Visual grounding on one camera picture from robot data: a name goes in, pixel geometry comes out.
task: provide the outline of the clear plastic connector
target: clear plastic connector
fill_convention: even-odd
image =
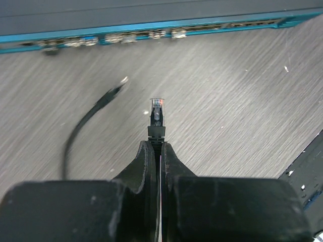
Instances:
[[[150,113],[149,125],[164,126],[165,125],[164,99],[160,97],[154,97],[150,99],[149,113]]]

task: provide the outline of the blue port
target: blue port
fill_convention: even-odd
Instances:
[[[0,53],[13,53],[32,50],[41,50],[42,47],[37,43],[42,40],[59,40],[57,48],[67,47],[62,43],[65,38],[81,37],[85,41],[96,41],[100,45],[108,45],[110,42],[105,41],[107,34],[129,34],[139,33],[136,40],[150,39],[148,31],[165,30],[163,37],[172,37],[172,29],[185,30],[186,36],[198,34],[222,33],[242,30],[255,30],[263,28],[288,28],[294,27],[308,19],[320,15],[323,10],[304,13],[294,11],[292,13],[279,12],[268,14],[253,14],[247,16],[230,16],[207,19],[192,19],[181,21],[166,21],[157,23],[120,25],[110,27],[98,27],[89,29],[77,29],[44,33],[19,34],[0,36]]]

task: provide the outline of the cable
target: cable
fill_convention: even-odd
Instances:
[[[94,107],[77,123],[73,131],[71,132],[64,148],[63,160],[62,160],[62,180],[68,180],[68,162],[70,157],[70,150],[72,144],[83,128],[83,126],[102,108],[107,106],[116,96],[117,93],[121,91],[123,85],[128,81],[128,77],[125,77],[120,86],[110,89],[99,101],[94,105]]]

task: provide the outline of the cable connector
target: cable connector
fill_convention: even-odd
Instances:
[[[115,99],[117,94],[122,90],[123,86],[128,82],[128,80],[128,77],[125,77],[117,87],[112,88],[108,92],[106,92],[106,94],[103,95],[98,100],[98,102],[96,102],[95,106],[99,107],[100,109],[104,108],[108,103]]]

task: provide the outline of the gray tabletop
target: gray tabletop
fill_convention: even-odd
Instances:
[[[73,179],[109,179],[147,138],[149,98],[197,175],[277,177],[323,128],[323,17],[292,29],[0,56],[0,194],[59,178],[77,121],[125,76],[129,88],[73,146]]]

